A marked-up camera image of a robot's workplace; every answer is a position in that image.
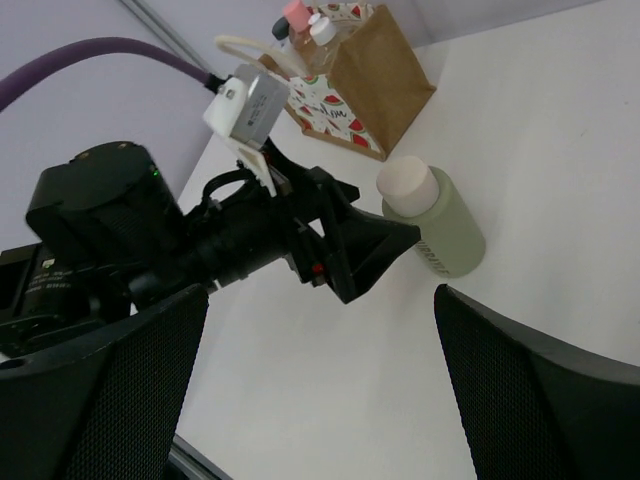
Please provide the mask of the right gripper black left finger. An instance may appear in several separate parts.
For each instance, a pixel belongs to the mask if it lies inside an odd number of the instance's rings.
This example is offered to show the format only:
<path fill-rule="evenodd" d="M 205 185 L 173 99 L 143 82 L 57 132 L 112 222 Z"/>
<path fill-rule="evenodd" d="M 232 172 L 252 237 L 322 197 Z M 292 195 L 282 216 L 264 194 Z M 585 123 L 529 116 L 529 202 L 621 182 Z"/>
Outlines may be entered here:
<path fill-rule="evenodd" d="M 160 479 L 208 309 L 190 286 L 1 365 L 4 479 Z"/>

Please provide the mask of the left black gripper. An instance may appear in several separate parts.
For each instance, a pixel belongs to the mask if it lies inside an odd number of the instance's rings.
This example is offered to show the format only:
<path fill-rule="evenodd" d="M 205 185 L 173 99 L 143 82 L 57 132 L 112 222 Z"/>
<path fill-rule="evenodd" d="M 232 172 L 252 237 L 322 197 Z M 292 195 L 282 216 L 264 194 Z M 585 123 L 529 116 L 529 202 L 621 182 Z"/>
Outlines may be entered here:
<path fill-rule="evenodd" d="M 276 193 L 245 167 L 205 185 L 189 213 L 192 282 L 216 290 L 284 259 L 301 282 L 327 284 L 348 304 L 420 240 L 414 225 L 353 208 L 357 187 L 292 162 L 272 140 L 259 151 Z"/>

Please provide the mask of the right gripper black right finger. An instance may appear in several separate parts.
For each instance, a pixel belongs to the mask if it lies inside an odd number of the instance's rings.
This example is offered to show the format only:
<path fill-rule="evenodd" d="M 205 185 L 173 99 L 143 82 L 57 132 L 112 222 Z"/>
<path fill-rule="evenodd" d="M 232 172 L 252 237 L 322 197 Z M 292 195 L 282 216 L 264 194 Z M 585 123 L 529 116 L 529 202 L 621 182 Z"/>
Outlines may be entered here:
<path fill-rule="evenodd" d="M 638 478 L 638 367 L 446 284 L 435 291 L 434 315 L 478 478 Z"/>

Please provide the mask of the green bottle white cap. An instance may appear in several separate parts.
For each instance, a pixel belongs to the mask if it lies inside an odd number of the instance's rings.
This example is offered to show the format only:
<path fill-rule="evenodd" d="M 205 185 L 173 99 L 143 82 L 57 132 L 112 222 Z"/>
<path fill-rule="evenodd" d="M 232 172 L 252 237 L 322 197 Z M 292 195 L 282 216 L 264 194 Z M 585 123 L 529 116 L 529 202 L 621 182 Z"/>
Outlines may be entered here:
<path fill-rule="evenodd" d="M 376 179 L 383 216 L 420 229 L 415 249 L 443 278 L 471 273 L 486 252 L 485 237 L 449 175 L 416 156 L 387 161 Z"/>

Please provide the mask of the small amber bottle white cap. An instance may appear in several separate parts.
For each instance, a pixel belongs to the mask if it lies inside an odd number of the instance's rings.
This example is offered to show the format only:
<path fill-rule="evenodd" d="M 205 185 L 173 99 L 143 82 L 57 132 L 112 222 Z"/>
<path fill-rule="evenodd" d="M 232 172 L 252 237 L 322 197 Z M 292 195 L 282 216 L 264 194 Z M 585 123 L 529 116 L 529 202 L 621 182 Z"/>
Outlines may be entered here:
<path fill-rule="evenodd" d="M 321 13 L 315 13 L 310 17 L 309 26 L 309 34 L 316 45 L 309 60 L 309 71 L 312 75 L 325 74 L 347 34 Z"/>

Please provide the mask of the small jar dark lid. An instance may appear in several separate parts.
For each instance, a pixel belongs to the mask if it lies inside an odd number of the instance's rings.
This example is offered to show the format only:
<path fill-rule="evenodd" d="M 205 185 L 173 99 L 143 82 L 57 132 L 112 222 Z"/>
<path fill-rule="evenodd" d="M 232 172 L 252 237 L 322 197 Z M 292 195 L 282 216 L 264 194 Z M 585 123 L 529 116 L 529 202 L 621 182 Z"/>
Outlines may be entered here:
<path fill-rule="evenodd" d="M 289 44 L 290 24 L 288 20 L 282 16 L 272 26 L 271 34 L 274 38 L 274 46 L 278 49 L 284 49 Z"/>

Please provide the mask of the orange bottle pink cap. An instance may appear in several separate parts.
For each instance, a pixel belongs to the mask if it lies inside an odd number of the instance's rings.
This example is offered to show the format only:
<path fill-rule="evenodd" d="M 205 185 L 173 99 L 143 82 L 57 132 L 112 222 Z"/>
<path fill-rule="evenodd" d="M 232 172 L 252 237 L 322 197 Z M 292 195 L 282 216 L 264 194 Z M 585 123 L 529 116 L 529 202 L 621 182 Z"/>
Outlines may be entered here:
<path fill-rule="evenodd" d="M 289 37 L 296 49 L 306 46 L 311 40 L 309 33 L 311 11 L 302 0 L 289 1 L 282 10 L 284 18 L 289 23 Z"/>

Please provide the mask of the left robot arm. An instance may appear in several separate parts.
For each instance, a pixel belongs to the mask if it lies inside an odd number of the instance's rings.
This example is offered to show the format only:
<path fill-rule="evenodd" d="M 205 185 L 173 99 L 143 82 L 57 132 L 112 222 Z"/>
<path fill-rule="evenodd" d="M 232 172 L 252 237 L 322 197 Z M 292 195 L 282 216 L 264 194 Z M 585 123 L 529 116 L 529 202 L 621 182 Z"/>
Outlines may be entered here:
<path fill-rule="evenodd" d="M 355 208 L 355 186 L 272 142 L 262 153 L 273 188 L 238 165 L 209 180 L 188 212 L 134 143 L 43 171 L 26 214 L 38 240 L 1 255 L 2 353 L 57 345 L 192 285 L 217 291 L 279 259 L 350 303 L 418 242 L 416 227 Z"/>

